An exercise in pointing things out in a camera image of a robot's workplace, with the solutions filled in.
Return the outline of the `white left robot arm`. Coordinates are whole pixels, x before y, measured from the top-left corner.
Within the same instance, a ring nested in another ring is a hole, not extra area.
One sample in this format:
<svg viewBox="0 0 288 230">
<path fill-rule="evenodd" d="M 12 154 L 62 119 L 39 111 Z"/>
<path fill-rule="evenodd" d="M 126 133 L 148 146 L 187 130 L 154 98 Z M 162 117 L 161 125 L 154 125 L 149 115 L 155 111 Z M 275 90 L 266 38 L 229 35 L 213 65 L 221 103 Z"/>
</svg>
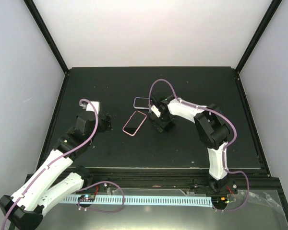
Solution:
<svg viewBox="0 0 288 230">
<path fill-rule="evenodd" d="M 3 195 L 1 228 L 9 220 L 20 230 L 36 229 L 44 216 L 71 193 L 89 191 L 94 184 L 88 170 L 78 166 L 58 183 L 56 179 L 92 144 L 97 132 L 111 130 L 111 116 L 98 117 L 93 111 L 77 116 L 75 126 L 58 139 L 48 158 L 31 178 L 11 196 Z"/>
</svg>

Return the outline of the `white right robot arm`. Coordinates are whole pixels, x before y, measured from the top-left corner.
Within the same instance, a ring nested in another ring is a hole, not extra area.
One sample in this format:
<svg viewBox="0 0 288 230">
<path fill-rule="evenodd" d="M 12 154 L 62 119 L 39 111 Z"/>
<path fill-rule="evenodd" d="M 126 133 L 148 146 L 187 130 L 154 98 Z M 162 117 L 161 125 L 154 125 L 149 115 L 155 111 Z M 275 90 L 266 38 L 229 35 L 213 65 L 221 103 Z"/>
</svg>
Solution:
<svg viewBox="0 0 288 230">
<path fill-rule="evenodd" d="M 200 141 L 207 148 L 209 158 L 208 186 L 213 193 L 220 193 L 229 181 L 227 145 L 231 132 L 237 132 L 223 118 L 218 106 L 195 105 L 174 95 L 164 97 L 156 93 L 149 96 L 149 118 L 159 132 L 169 132 L 174 118 L 184 118 L 196 126 Z"/>
</svg>

